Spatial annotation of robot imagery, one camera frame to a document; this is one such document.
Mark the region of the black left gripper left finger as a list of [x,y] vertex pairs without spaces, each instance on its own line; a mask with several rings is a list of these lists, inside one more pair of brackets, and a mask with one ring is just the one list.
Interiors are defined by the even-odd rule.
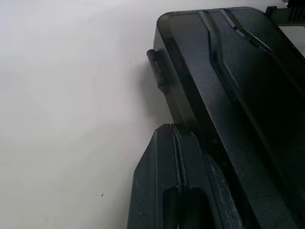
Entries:
[[180,186],[175,139],[164,124],[134,170],[127,229],[177,229]]

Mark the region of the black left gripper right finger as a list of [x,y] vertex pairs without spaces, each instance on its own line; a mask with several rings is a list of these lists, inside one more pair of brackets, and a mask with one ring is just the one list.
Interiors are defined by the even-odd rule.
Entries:
[[179,229],[244,229],[227,187],[218,186],[214,168],[196,136],[171,125],[181,185]]

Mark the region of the black screwdriver bit case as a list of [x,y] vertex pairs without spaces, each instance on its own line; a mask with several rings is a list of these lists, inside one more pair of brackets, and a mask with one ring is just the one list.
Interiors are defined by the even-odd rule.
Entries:
[[168,12],[147,54],[225,219],[305,229],[305,57],[278,26],[252,7]]

